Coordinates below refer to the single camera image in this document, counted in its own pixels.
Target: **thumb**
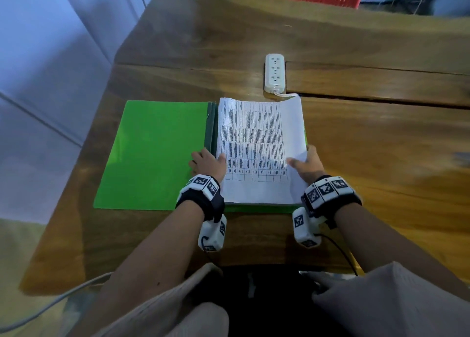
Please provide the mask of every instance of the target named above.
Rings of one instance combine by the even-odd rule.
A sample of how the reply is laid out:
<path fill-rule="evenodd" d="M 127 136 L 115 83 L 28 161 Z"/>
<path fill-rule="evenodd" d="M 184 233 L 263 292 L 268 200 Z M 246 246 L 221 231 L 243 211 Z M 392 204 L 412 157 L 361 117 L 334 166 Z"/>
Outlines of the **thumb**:
<path fill-rule="evenodd" d="M 217 161 L 220 163 L 224 163 L 226 160 L 226 156 L 224 153 L 220 153 L 219 157 L 217 158 Z"/>
<path fill-rule="evenodd" d="M 302 162 L 300 160 L 294 159 L 293 157 L 288 157 L 286 159 L 287 164 L 289 164 L 291 167 L 296 169 L 297 171 L 302 169 L 302 166 L 305 164 L 305 162 Z"/>

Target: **wooden tabletop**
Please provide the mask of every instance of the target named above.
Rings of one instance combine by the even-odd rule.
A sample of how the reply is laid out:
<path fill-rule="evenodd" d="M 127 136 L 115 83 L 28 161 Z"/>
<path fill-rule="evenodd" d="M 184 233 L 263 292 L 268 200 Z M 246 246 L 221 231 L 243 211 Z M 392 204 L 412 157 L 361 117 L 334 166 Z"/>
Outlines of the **wooden tabletop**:
<path fill-rule="evenodd" d="M 57 294 L 113 271 L 169 214 L 93 209 L 128 100 L 275 101 L 264 58 L 285 55 L 307 140 L 367 209 L 470 281 L 470 21 L 291 0 L 152 0 L 122 44 L 78 161 L 21 282 Z M 290 215 L 227 214 L 222 266 L 347 272 L 329 242 L 293 238 Z M 338 230 L 322 231 L 347 249 Z M 196 249 L 190 269 L 206 262 Z"/>

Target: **power strip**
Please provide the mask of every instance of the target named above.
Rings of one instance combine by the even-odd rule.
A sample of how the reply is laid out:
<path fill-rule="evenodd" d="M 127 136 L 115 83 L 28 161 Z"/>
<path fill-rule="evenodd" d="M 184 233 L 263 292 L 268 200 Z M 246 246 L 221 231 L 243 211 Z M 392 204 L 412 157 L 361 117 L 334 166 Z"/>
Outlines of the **power strip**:
<path fill-rule="evenodd" d="M 284 94 L 286 90 L 286 62 L 281 54 L 268 54 L 265 61 L 265 91 L 279 97 L 292 97 L 296 93 Z"/>

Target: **wrist tracker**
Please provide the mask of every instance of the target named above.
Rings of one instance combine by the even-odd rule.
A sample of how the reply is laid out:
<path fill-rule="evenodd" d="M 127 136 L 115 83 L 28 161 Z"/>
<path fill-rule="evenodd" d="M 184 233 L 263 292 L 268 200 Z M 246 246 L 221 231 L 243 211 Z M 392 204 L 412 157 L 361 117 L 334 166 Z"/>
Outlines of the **wrist tracker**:
<path fill-rule="evenodd" d="M 341 207 L 350 203 L 362 205 L 356 191 L 341 176 L 321 176 L 300 199 L 309 217 L 325 216 L 330 229 L 336 228 L 333 218 Z"/>
<path fill-rule="evenodd" d="M 186 200 L 191 200 L 201 207 L 204 221 L 220 222 L 225 202 L 220 194 L 220 185 L 212 176 L 198 174 L 189 180 L 179 192 L 175 208 Z"/>

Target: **paper sheet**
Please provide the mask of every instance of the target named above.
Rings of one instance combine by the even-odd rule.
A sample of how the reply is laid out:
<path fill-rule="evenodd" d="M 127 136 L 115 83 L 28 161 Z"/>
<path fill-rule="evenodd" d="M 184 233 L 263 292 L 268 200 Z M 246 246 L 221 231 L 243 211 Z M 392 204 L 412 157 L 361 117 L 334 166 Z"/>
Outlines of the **paper sheet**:
<path fill-rule="evenodd" d="M 226 202 L 297 204 L 306 184 L 286 164 L 306 158 L 300 97 L 282 102 L 221 98 L 217 155 L 225 153 Z"/>

